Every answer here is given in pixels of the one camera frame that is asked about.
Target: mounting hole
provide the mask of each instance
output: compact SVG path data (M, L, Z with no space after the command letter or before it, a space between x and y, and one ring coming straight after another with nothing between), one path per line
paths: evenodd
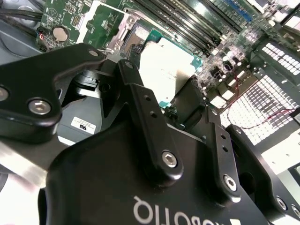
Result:
M101 84L99 90L103 93L106 93L110 90L111 86L107 83Z
M151 115L153 118L157 118L157 117L158 117L158 116L156 115L156 113L153 112L153 111L150 112L150 115Z
M222 146L222 149L223 149L225 152L228 152L228 149L227 149L225 146Z
M91 54L92 56L99 56L97 52L90 50L89 54Z
M151 101L151 98L150 98L148 95L145 95L144 98L145 98L147 101Z
M125 65L126 65L128 68L133 69L133 66L132 66L132 64L131 64L130 62L126 61L126 62L125 62Z

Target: electronic component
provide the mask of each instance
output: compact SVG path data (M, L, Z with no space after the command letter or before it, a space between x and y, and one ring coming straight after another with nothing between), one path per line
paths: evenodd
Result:
M212 90L207 94L210 103L214 105L218 109L222 109L226 106L226 101L221 98L217 92L217 90Z
M236 58L235 56L233 56L232 60L235 62L235 64L238 67L240 67L242 65L241 61L238 58Z
M222 58L222 60L224 62L229 60L228 56L225 53L223 53L223 52L220 53L220 57Z
M73 27L77 27L79 22L80 22L80 19L81 19L81 16L80 15L74 15L71 19L71 22L70 24L73 26Z
M139 44L143 45L149 33L150 30L148 30L145 26L137 22L133 26L124 44L122 45L120 52L125 55L129 51L131 45L139 45Z
M224 49L224 53L225 53L228 57L232 57L232 56L233 56L233 52L232 52L229 48L225 48L225 49Z
M229 87L226 87L224 83L220 84L217 89L220 92L221 97L226 100L230 100L234 96L234 93L230 91Z
M233 71L233 65L229 61L223 62L223 69L227 72L231 72Z
M64 27L55 27L53 29L53 37L56 41L64 42L68 39L68 30Z

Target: black cable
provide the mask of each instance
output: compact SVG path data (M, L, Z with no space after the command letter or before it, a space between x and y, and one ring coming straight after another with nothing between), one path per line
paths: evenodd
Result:
M43 14L42 13L36 13L36 12L31 12L27 10L20 10L20 9L8 9L8 8L0 8L0 14L2 15L31 15L31 16L36 16L42 18Z
M37 9L41 10L43 12L44 7L41 3L39 3L37 0L29 0L29 2L34 5Z
M7 16L14 17L14 18L20 18L20 19L24 19L24 20L38 21L38 22L40 22L42 20L42 18L37 18L34 16L30 16L30 15L8 14Z
M24 55L20 55L20 54L17 54L17 53L15 53L15 52L11 51L11 50L7 47L7 45L5 44L5 42L3 41L1 35L0 35L0 42L2 43L2 47L3 47L6 51L8 51L9 53L11 53L12 55L17 56L17 57L20 57L20 58L27 58L27 57L24 56Z
M37 34L34 30L24 26L23 24L21 24L20 22L18 22L17 20L11 18L11 17L7 17L4 15L0 15L0 20L4 21L5 23L13 26L14 28L17 28L23 32L25 32L26 34L32 36L33 38L36 38Z

